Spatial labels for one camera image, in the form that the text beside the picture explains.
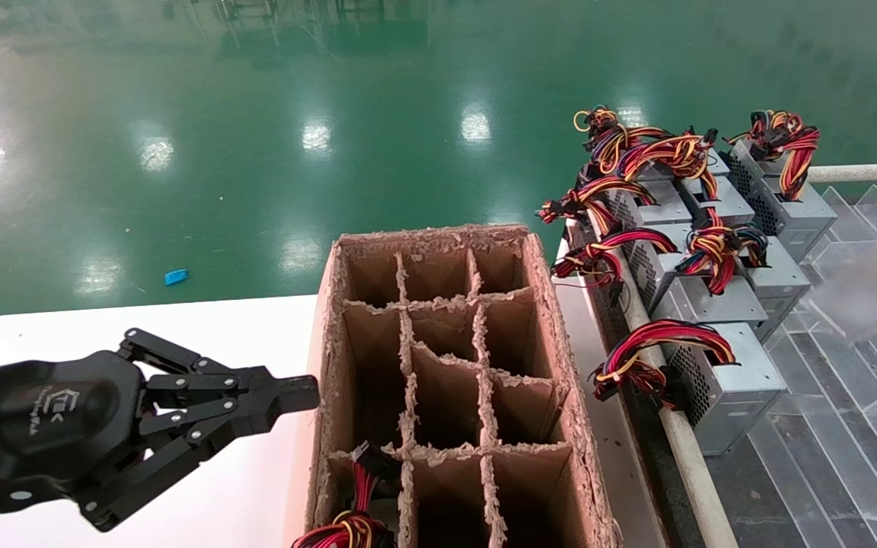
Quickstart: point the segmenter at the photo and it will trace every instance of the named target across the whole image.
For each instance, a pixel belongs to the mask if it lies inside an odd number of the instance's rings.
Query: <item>white pipe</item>
[[[807,181],[821,183],[874,183],[877,181],[877,164],[857,166],[813,166],[808,169]]]

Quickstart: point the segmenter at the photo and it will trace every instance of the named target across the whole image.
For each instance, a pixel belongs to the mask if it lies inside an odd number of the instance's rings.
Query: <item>ventilation grille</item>
[[[744,198],[753,193],[753,176],[746,169],[742,160],[735,160],[733,165],[730,166],[730,183],[737,187],[737,190],[740,191],[740,194],[744,195]]]
[[[698,423],[710,410],[710,385],[703,377],[703,372],[692,355],[692,348],[679,346],[675,354],[668,362],[669,367],[675,368],[682,375],[683,381],[689,389],[689,410],[686,416],[692,424]]]
[[[637,253],[630,256],[629,267],[638,283],[641,301],[645,306],[651,306],[652,299],[655,298],[655,267],[649,260],[651,254],[647,253],[645,247],[651,247],[651,244],[638,244]]]
[[[629,205],[629,201],[631,201],[631,205],[634,205],[633,198],[627,192],[622,191],[615,193],[615,197],[611,200],[611,212],[615,214],[618,221],[622,221],[626,230],[636,227],[636,218],[634,218],[634,211]]]
[[[769,192],[769,188],[762,180],[753,177],[753,174],[744,166],[744,160],[737,160],[730,166],[730,181],[737,190],[740,191],[742,197],[753,208],[756,214],[753,222],[763,230],[767,236],[777,236],[777,225],[780,220],[777,214],[770,207],[770,204],[761,196],[761,192]]]

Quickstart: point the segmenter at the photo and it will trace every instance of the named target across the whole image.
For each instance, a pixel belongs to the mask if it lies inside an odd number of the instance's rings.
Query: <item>white table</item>
[[[2,316],[0,365],[116,350],[129,327],[140,327],[229,367],[267,365],[292,377],[306,372],[316,302],[303,295]],[[269,434],[233,441],[108,534],[66,500],[0,515],[0,548],[276,548],[288,505],[306,503],[288,500],[289,476],[297,431],[312,416],[288,414]]]

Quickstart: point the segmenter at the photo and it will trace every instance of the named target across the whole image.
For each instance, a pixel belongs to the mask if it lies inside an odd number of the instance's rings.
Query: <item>cardboard box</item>
[[[375,516],[393,521],[399,548],[622,545],[550,272],[525,226],[345,235],[317,306],[323,402],[300,433],[306,506],[292,509],[283,545],[348,507],[349,451],[365,439],[401,461],[396,516]]]

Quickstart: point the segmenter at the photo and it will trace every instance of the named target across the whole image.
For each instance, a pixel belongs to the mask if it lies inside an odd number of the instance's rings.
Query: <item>wire connector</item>
[[[401,463],[370,441],[364,441],[351,451],[351,458],[369,474],[384,482],[393,482],[401,476]]]

